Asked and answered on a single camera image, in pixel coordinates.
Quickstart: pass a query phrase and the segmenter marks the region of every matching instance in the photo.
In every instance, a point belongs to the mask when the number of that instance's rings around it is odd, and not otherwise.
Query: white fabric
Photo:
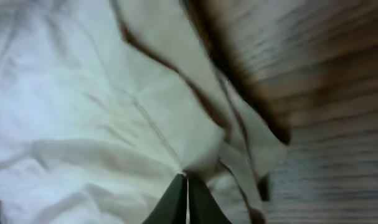
[[[236,126],[217,80],[191,78],[203,90],[213,82],[207,96]],[[0,1],[3,223],[141,223],[177,173],[212,171],[220,155],[235,170],[229,153],[250,157],[233,130],[226,146],[186,82],[121,41],[107,1]]]

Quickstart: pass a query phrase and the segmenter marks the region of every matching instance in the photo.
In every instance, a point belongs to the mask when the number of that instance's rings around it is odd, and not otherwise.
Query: garment
[[[122,40],[121,10],[185,78]],[[0,1],[2,223],[141,223],[184,170],[204,174],[232,223],[248,221],[240,189],[262,209],[255,176],[284,146],[224,80],[229,103],[201,49],[172,1]]]

